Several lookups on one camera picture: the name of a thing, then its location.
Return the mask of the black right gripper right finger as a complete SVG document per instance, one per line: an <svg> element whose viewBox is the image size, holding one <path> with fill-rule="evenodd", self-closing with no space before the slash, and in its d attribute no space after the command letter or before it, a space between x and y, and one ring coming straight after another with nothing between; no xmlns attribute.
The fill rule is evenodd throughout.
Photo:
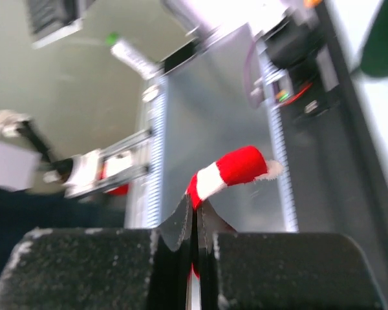
<svg viewBox="0 0 388 310"><path fill-rule="evenodd" d="M383 309L360 247L335 233L236 232L197 210L203 309Z"/></svg>

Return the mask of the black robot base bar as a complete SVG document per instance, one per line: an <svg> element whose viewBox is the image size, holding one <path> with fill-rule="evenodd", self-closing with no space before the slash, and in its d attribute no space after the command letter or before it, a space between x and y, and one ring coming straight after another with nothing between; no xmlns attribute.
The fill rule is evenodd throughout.
<svg viewBox="0 0 388 310"><path fill-rule="evenodd" d="M263 39L298 95L278 108L292 188L292 220L304 233L338 233L366 255L388 304L388 182L332 13L280 1Z"/></svg>

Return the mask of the red white striped santa sock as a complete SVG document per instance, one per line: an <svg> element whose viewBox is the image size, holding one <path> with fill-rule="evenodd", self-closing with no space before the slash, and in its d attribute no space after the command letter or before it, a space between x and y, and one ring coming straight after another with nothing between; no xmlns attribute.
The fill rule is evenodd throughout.
<svg viewBox="0 0 388 310"><path fill-rule="evenodd" d="M276 160L266 160L257 147L241 147L197 171L191 177L179 205L188 212L209 208L211 223L206 227L207 233L234 233L236 230L215 212L208 198L234 185L274 180L282 172L282 164Z"/></svg>

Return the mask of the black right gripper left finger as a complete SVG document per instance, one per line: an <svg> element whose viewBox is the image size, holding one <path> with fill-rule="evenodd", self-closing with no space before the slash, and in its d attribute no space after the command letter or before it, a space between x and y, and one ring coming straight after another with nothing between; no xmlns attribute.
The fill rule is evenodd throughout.
<svg viewBox="0 0 388 310"><path fill-rule="evenodd" d="M185 309L193 211L155 229L38 229L0 276L0 309Z"/></svg>

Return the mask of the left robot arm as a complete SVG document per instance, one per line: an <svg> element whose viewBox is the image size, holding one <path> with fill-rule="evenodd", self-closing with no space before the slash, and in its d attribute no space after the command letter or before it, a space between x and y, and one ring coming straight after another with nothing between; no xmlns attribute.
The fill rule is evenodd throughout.
<svg viewBox="0 0 388 310"><path fill-rule="evenodd" d="M0 110L0 136L22 137L38 151L50 169L49 181L62 181L66 196L82 199L97 192L120 191L145 176L149 165L136 158L136 146L151 138L148 127L105 148L60 160L34 128L32 118L13 110Z"/></svg>

